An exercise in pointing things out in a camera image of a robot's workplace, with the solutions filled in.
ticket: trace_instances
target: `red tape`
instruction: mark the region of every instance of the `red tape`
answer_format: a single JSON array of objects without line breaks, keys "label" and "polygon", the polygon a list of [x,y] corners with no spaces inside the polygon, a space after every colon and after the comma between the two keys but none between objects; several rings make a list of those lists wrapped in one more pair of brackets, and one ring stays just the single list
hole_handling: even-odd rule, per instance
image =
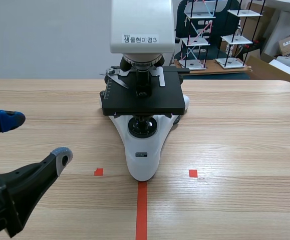
[{"label": "red tape", "polygon": [[197,173],[197,170],[189,170],[189,177],[190,178],[197,178],[198,177],[198,173]]},{"label": "red tape", "polygon": [[147,182],[138,182],[136,240],[147,240]]},{"label": "red tape", "polygon": [[104,175],[103,168],[97,168],[97,170],[94,171],[94,176],[102,176],[102,175]]}]

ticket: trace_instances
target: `wooden table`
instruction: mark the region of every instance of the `wooden table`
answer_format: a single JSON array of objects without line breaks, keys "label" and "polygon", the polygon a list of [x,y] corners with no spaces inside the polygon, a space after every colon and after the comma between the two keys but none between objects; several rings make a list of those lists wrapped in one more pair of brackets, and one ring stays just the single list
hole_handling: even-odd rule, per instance
[{"label": "wooden table", "polygon": [[[0,134],[0,173],[56,147],[74,152],[16,240],[135,239],[138,183],[99,109],[104,88],[103,80],[0,80],[0,109],[27,116]],[[148,183],[148,239],[290,240],[290,83],[190,80],[183,91],[189,110]],[[104,175],[93,176],[96,168]]]}]

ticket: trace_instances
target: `white microscope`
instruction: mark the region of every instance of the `white microscope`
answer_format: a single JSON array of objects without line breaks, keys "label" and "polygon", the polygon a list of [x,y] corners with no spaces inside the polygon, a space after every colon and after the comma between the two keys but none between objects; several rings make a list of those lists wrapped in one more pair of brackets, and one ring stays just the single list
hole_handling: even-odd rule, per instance
[{"label": "white microscope", "polygon": [[189,70],[162,67],[162,54],[175,48],[172,0],[112,0],[111,16],[110,49],[123,57],[120,67],[103,74],[101,108],[123,141],[130,174],[147,181],[172,126],[189,107],[180,75]]}]

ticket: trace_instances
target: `microscope stage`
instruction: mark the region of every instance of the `microscope stage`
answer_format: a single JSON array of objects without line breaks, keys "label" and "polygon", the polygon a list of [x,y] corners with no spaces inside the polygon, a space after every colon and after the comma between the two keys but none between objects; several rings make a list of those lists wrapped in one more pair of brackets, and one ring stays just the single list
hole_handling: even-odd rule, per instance
[{"label": "microscope stage", "polygon": [[129,89],[109,80],[102,101],[105,116],[121,115],[183,115],[185,101],[180,86],[178,72],[164,71],[165,87],[159,86],[159,77],[151,77],[152,95],[146,98],[136,96],[136,73],[118,76]]}]

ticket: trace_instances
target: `white wall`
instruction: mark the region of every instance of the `white wall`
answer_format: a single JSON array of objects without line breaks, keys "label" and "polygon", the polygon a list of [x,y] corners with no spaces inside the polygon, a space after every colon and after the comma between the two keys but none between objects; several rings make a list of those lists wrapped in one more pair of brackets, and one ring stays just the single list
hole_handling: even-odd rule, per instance
[{"label": "white wall", "polygon": [[[176,17],[181,0],[173,1]],[[100,78],[99,72],[121,59],[109,52],[110,5],[110,0],[0,0],[0,78]],[[169,62],[171,55],[165,57]]]}]

